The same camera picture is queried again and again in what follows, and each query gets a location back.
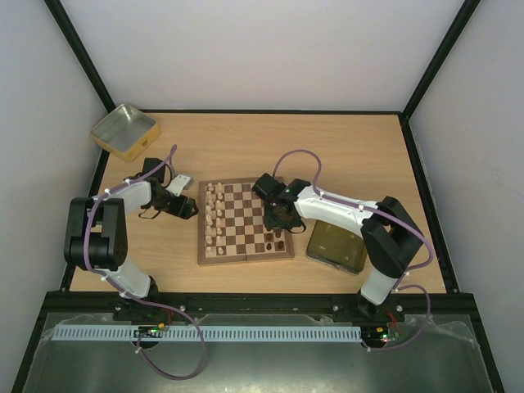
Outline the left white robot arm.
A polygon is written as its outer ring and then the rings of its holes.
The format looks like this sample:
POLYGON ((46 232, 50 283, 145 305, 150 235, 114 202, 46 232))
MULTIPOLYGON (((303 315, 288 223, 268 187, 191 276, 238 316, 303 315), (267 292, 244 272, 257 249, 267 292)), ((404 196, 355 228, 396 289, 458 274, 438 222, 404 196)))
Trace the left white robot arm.
POLYGON ((146 158, 142 171, 101 195, 70 202, 64 257, 69 265, 95 273, 127 299, 150 300, 158 292, 154 278, 128 255, 127 215, 152 208, 157 215, 190 219, 198 213, 184 196, 192 176, 176 174, 172 163, 146 158))

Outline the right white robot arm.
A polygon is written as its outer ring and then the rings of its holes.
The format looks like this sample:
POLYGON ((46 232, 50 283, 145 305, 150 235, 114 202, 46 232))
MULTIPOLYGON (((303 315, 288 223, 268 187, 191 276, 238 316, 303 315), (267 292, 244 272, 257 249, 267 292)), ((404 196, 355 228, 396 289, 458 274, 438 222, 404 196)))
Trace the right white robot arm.
POLYGON ((386 298, 424 243, 420 229, 398 200, 390 196, 382 201, 356 200, 326 192, 303 179, 285 184, 267 173, 251 190, 263 202, 267 229, 290 232, 303 228, 304 219, 314 219, 357 235, 372 270, 359 290, 356 308, 368 321, 385 312, 386 298))

